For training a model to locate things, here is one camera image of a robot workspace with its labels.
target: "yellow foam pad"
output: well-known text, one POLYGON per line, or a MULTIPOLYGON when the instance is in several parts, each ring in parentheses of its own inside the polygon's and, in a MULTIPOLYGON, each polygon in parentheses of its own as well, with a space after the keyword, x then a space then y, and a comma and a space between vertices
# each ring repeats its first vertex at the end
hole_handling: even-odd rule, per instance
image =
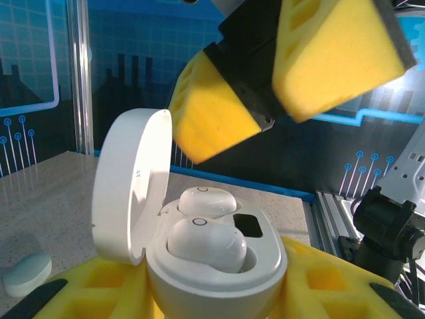
POLYGON ((195 164, 261 132, 203 51, 180 74, 169 110, 174 140, 195 164))
POLYGON ((340 258, 282 237, 288 269, 268 319, 400 319, 369 286, 391 282, 340 258))
POLYGON ((405 72, 372 0, 282 1, 272 86, 297 122, 405 72))
MULTIPOLYGON (((394 288, 389 281, 294 239, 282 240, 288 269, 268 319, 400 319, 369 286, 394 288)), ((58 278, 68 284, 35 319, 164 318, 151 294, 146 259, 131 266, 96 257, 50 281, 58 278)))

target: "speckled gray surface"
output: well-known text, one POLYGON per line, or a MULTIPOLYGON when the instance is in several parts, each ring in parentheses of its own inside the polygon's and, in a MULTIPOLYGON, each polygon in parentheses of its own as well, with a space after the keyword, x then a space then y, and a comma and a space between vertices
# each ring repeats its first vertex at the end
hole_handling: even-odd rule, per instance
MULTIPOLYGON (((24 256, 44 251, 56 275, 96 256, 90 204, 97 158, 64 153, 0 179, 0 276, 24 256)), ((282 235, 309 244, 300 199, 171 173, 165 202, 192 186, 219 187, 267 212, 282 235)), ((0 285, 0 316, 20 299, 0 285)))

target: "white charging case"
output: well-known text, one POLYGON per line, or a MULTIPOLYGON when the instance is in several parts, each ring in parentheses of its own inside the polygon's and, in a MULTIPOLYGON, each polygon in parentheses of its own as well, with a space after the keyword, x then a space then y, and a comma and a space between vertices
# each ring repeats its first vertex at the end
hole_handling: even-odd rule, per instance
POLYGON ((246 216, 255 224, 254 235, 245 230, 247 254, 237 274, 168 252, 169 230, 186 217, 179 200, 163 207, 171 148, 168 110, 130 110, 112 124, 93 190, 92 235, 98 254, 133 265, 146 256, 153 297, 168 319, 267 317, 288 260, 277 230, 260 208, 236 198, 236 211, 219 218, 238 228, 238 220, 246 216))

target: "wireless earbud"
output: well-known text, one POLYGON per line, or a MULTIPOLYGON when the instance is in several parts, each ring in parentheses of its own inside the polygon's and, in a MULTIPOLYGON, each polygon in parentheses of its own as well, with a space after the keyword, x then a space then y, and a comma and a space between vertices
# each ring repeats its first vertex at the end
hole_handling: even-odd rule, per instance
POLYGON ((246 241, 236 227, 204 217, 178 221, 168 237, 168 251, 186 261, 237 273, 244 264, 246 241))
POLYGON ((236 211, 236 200, 223 189, 192 187, 181 194, 179 211, 186 216, 218 218, 236 211))

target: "blue edge strip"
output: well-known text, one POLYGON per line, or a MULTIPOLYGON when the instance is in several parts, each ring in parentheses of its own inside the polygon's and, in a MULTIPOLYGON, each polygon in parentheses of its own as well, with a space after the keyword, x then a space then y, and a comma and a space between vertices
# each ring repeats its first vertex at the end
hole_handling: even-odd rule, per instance
MULTIPOLYGON (((100 151, 95 150, 94 156, 98 157, 99 155, 100 155, 100 151)), ((258 191, 267 191, 269 193, 275 193, 275 194, 280 194, 280 195, 285 195, 290 197, 298 197, 307 203, 314 202, 314 194, 305 193, 303 191, 295 191, 293 189, 287 189, 283 187, 257 183, 255 181, 246 181, 244 179, 238 179, 238 178, 233 178, 233 177, 224 176, 224 175, 217 175, 213 173, 207 173, 205 171, 198 171, 196 169, 189 169, 189 168, 179 167, 174 165, 170 167, 170 172, 186 175, 186 176, 191 176, 191 177, 207 179, 209 181, 217 181, 219 183, 226 183, 226 184, 231 184, 235 186, 257 189, 258 191)))

